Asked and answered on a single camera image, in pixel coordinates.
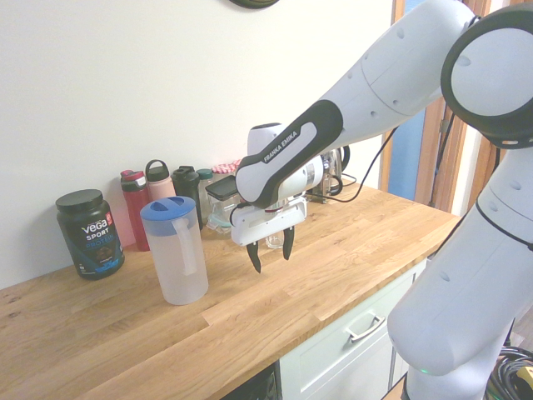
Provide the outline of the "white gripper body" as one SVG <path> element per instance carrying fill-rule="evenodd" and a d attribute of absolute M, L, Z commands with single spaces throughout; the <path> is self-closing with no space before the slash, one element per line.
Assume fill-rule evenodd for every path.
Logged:
<path fill-rule="evenodd" d="M 276 212 L 253 206 L 239 208 L 232 214 L 232 241 L 239 246 L 257 242 L 304 222 L 306 212 L 303 197 L 292 199 Z"/>

